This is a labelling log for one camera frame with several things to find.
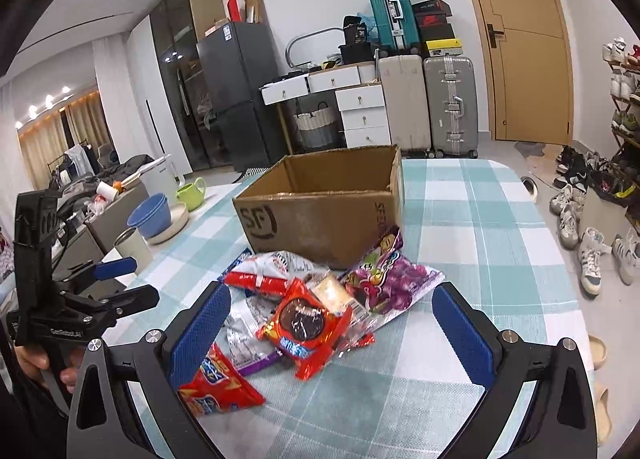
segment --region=teal suitcase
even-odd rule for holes
[[[420,53],[420,36],[410,0],[370,0],[380,44],[394,54]]]

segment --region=white drawer unit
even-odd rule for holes
[[[335,98],[338,100],[338,109],[341,111],[385,106],[382,85],[366,85],[343,89],[335,92]]]
[[[339,89],[340,87],[360,85],[360,73],[357,66],[343,67],[341,69],[311,73],[307,80],[311,92],[319,93],[320,91]]]
[[[344,136],[347,138],[347,147],[350,149],[372,145],[391,145],[388,127],[345,130]]]
[[[386,109],[384,107],[369,107],[342,111],[342,124],[345,131],[367,127],[385,127],[388,129]]]
[[[306,76],[300,75],[293,78],[287,78],[280,82],[268,84],[262,88],[262,99],[265,105],[282,102],[289,98],[297,98],[309,94],[306,87]]]

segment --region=wooden door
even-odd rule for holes
[[[495,139],[570,143],[573,80],[559,2],[473,1]]]

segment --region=beige slipper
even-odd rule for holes
[[[604,342],[592,334],[589,335],[589,347],[591,347],[591,357],[593,358],[593,368],[599,369],[607,359],[607,346]]]
[[[598,446],[611,435],[613,425],[609,417],[609,389],[596,381],[595,384],[595,413],[596,413],[596,434],[598,435]]]

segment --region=light blue plaid tablecloth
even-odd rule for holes
[[[556,345],[569,336],[593,381],[588,335],[553,235],[513,170],[483,160],[404,160],[404,254],[440,269],[498,329]],[[108,344],[164,328],[247,247],[231,198],[210,208],[131,287],[151,283],[159,305],[123,319]],[[249,377],[262,407],[200,424],[228,459],[436,458],[478,402],[431,312],[431,295],[380,329],[376,342],[345,353],[309,381],[288,363]],[[492,457],[513,440],[533,384],[526,384]],[[171,457],[140,389],[134,389],[157,452]]]

